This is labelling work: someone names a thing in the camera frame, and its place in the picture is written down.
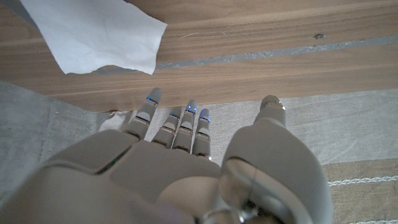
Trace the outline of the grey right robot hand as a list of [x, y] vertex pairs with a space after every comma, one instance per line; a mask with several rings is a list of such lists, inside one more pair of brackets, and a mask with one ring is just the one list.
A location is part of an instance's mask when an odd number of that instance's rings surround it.
[[221, 164], [210, 113], [174, 108], [151, 141], [154, 88], [122, 131], [96, 133], [50, 157], [1, 206], [2, 223], [331, 223], [327, 177], [266, 96]]

